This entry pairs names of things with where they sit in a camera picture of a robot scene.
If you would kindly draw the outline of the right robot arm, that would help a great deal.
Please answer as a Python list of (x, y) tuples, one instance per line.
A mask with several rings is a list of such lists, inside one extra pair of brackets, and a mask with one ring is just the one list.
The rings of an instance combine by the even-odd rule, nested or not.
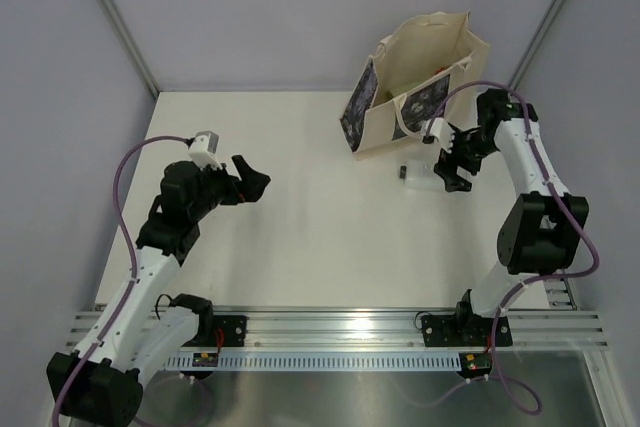
[(555, 173), (534, 107), (494, 85), (478, 96), (476, 106), (476, 127), (453, 128), (433, 171), (446, 192), (468, 193), (472, 184), (460, 173), (476, 175), (486, 157), (499, 153), (516, 198), (497, 234), (494, 267), (464, 293), (453, 314), (421, 318), (428, 347), (511, 345), (508, 309), (527, 288), (569, 268), (584, 240), (588, 202), (572, 195)]

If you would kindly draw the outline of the green bottle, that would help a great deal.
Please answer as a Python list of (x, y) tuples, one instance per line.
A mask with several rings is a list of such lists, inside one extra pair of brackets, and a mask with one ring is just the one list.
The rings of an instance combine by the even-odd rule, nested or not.
[(407, 82), (400, 86), (390, 88), (389, 94), (391, 95), (392, 98), (395, 98), (401, 95), (409, 95), (410, 93), (416, 91), (418, 88), (422, 87), (424, 84), (425, 84), (425, 80)]

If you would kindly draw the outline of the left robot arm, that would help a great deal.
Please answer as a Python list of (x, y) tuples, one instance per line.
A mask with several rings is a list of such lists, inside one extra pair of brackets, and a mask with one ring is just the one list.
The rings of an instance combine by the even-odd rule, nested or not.
[(199, 223), (218, 206), (257, 202), (271, 179), (240, 155), (225, 166), (179, 161), (164, 170), (159, 193), (140, 229), (128, 277), (90, 332), (68, 353), (56, 353), (46, 369), (60, 418), (99, 426), (127, 426), (144, 390), (171, 354), (190, 342), (208, 343), (215, 332), (210, 301), (182, 295), (144, 334), (155, 300), (179, 272), (200, 236)]

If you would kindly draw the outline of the clear bottle black cap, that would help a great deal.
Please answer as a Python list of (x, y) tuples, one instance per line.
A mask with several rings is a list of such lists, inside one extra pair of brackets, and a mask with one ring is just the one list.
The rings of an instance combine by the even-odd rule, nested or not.
[(398, 177), (405, 188), (444, 192), (444, 181), (434, 172), (432, 163), (409, 159), (399, 167)]

